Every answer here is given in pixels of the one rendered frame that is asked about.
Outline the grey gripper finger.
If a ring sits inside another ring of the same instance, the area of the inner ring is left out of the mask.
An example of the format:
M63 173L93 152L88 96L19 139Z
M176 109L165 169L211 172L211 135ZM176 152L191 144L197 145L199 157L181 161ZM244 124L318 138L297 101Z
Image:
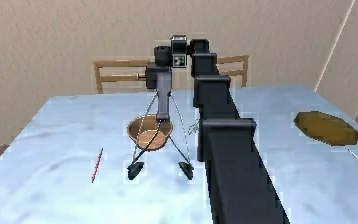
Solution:
M139 175L140 171L143 169L144 163L140 162L139 159L147 151L147 149L152 144L152 142L155 140L155 138L158 135L159 130L160 130L161 124L158 124L157 128L153 131L153 135L150 137L150 139L147 141L147 143L144 146L140 145L139 136L141 134L141 129L144 124L144 120L147 117L148 113L150 112L151 107L152 107L153 103L155 102L156 98L157 98L157 95L154 95L152 97L150 103L147 106L147 109L146 109L144 115L142 116L142 120L139 124L139 129L138 129L138 132L136 135L136 140L134 141L134 150L133 150L132 161L131 161L130 165L127 167L127 177L129 180L134 180Z
M174 106L175 106L175 110L177 113L177 116L179 117L179 121L180 121L180 126L183 132L183 136L184 136L184 143L185 143L185 149L186 152L183 152L175 143L175 141L173 140L172 137L169 138L169 140L171 141L171 143L173 144L173 146L176 148L176 150L178 151L178 153L181 155L181 157L183 158L182 161L180 161L178 163L179 168L182 170L183 174L187 177L188 180L192 180L194 177L194 167L191 163L191 158L190 158L190 151L189 151L189 144L188 144L188 138L187 138L187 132L184 126L184 120L183 120L183 116L182 113L179 109L178 103L176 101L176 99L174 98L173 95L169 96L169 99L173 102Z

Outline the red pencil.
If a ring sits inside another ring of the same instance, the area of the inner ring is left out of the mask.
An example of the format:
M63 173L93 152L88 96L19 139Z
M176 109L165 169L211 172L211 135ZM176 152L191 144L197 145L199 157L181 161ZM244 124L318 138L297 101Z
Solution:
M91 175L91 183L94 183L94 181L95 181L96 175L98 173L99 165L100 165L100 162L101 162L101 158L102 158L102 155L103 155L103 151L104 151L104 149L101 148L100 151L99 151L99 154L97 156L97 160L96 160L96 163L95 163L92 175Z

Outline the brown bowl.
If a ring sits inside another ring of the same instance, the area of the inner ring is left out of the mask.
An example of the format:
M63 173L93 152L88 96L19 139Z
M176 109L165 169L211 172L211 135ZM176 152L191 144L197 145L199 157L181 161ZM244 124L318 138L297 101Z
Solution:
M127 127L127 134L136 147L147 151L157 151L163 148L172 131L172 122L158 122L155 114L139 116Z

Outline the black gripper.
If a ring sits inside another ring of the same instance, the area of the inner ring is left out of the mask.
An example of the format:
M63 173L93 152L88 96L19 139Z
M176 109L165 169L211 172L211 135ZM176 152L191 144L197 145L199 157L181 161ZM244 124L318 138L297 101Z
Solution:
M169 97L172 89L172 59L170 46L154 48L154 62L148 62L145 68L146 87L155 89L158 97L156 119L168 121Z

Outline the brown flat bread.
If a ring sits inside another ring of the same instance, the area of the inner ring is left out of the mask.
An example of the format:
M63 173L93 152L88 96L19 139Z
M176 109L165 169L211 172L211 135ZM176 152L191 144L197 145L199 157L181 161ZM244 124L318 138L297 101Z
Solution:
M298 112L293 120L307 137L330 146L356 145L358 131L342 118L320 111Z

